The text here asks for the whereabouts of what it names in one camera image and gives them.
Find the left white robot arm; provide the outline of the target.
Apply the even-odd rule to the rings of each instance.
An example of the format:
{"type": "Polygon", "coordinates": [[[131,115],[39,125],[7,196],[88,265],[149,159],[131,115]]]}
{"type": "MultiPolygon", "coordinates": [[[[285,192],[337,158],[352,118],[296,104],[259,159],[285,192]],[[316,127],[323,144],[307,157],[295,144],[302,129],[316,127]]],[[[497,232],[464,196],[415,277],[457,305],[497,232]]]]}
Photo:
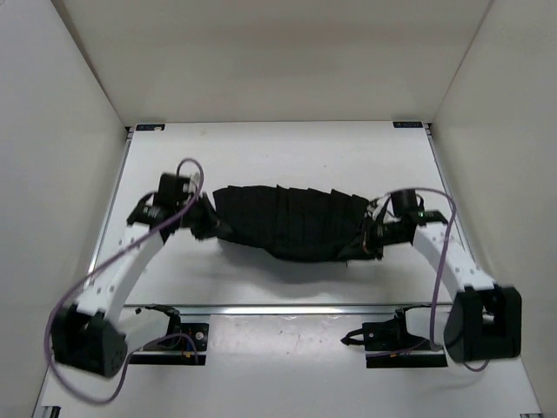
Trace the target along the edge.
{"type": "Polygon", "coordinates": [[[124,246],[94,273],[93,282],[70,304],[56,308],[45,331],[44,354],[57,362],[104,378],[114,377],[134,351],[154,340],[179,342],[178,312],[150,305],[120,317],[124,304],[151,260],[179,229],[209,239],[219,228],[207,194],[187,193],[164,202],[156,192],[142,197],[126,220],[124,246]]]}

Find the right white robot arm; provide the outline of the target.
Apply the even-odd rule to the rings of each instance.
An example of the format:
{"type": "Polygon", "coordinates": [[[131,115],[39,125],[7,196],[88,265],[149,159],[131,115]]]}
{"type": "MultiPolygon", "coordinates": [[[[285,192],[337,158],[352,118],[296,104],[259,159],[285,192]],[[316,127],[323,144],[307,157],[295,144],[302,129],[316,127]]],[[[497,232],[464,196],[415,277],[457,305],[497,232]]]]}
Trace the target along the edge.
{"type": "Polygon", "coordinates": [[[438,211],[407,212],[396,221],[367,217],[366,252],[409,243],[436,272],[434,290],[451,297],[449,312],[437,312],[437,297],[426,307],[411,307],[390,327],[394,345],[410,348],[421,339],[442,347],[452,361],[470,363],[514,359],[521,352],[522,298],[502,287],[475,263],[450,232],[438,211]]]}

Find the black skirt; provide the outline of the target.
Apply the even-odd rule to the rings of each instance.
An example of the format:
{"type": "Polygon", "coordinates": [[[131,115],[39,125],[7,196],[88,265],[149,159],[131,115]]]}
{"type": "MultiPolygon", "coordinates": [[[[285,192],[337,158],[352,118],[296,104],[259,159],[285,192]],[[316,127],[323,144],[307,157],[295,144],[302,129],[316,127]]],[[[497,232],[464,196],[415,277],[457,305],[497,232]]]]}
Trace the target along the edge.
{"type": "Polygon", "coordinates": [[[218,238],[302,263],[380,260],[383,249],[363,245],[369,201],[336,190],[227,186],[213,193],[227,228],[218,238]]]}

